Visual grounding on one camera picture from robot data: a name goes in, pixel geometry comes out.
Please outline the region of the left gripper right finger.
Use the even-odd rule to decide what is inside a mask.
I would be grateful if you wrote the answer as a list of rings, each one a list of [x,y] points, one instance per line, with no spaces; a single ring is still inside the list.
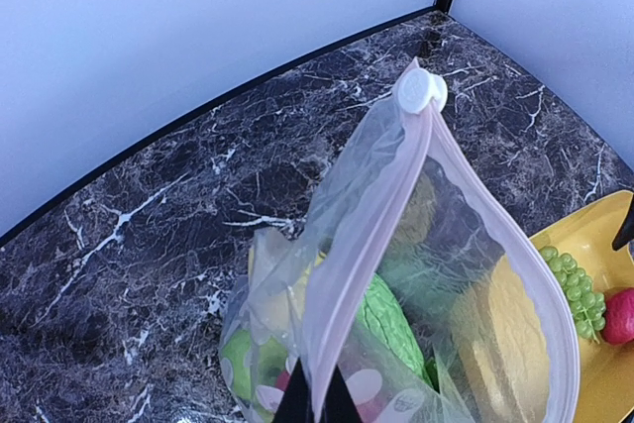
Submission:
[[[320,423],[361,423],[362,419],[338,367],[328,386]]]

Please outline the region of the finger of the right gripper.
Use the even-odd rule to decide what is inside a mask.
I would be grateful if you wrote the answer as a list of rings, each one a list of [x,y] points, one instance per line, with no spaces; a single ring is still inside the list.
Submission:
[[[614,237],[611,247],[613,251],[618,251],[628,245],[634,238],[634,217],[632,214],[628,215],[621,227],[619,228],[616,236]]]

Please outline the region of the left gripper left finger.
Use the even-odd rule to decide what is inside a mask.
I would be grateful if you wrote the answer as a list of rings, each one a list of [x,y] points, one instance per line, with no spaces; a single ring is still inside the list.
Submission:
[[[286,369],[291,378],[286,392],[282,392],[273,423],[313,423],[310,388],[307,383],[301,360]]]

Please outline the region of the green toy grapes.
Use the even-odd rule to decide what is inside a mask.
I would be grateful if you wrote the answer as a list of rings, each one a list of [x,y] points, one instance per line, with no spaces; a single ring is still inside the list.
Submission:
[[[606,325],[604,294],[594,289],[593,279],[570,253],[545,246],[539,254],[563,290],[578,336],[598,343]]]

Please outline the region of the green toy cucumber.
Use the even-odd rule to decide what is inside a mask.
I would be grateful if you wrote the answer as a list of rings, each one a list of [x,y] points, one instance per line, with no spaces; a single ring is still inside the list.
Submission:
[[[392,387],[414,383],[438,390],[438,383],[427,370],[427,361],[386,281],[375,273],[356,312],[356,323],[369,334],[379,368]]]

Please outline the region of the clear zip top bag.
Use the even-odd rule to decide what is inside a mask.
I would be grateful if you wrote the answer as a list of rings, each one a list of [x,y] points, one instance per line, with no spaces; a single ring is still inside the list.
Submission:
[[[503,207],[450,132],[442,115],[447,99],[444,79],[412,61],[354,130],[314,192],[302,233],[286,238],[309,260],[316,250],[326,254],[311,271],[303,317],[287,340],[257,317],[248,273],[236,284],[220,350],[238,329],[258,346],[275,338],[287,349],[286,368],[302,362],[314,422],[335,367],[362,422],[482,422],[451,314],[511,247],[487,229],[488,212]],[[375,273],[397,298],[437,391],[426,384],[392,387],[379,368],[368,331],[356,323]],[[251,403],[229,390],[248,421],[272,422],[282,392],[255,378]]]

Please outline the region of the red toy apple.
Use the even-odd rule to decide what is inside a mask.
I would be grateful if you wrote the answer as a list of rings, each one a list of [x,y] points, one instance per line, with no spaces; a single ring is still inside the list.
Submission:
[[[276,378],[274,386],[282,392],[286,392],[291,374],[287,370],[283,370]]]

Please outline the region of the yellow toy apple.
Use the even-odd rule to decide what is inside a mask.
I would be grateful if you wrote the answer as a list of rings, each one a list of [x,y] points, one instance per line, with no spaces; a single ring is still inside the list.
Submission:
[[[309,260],[305,250],[275,228],[258,230],[248,254],[249,291],[256,297],[256,314],[267,331],[287,340],[294,322],[300,322],[311,271],[326,258],[316,250]]]

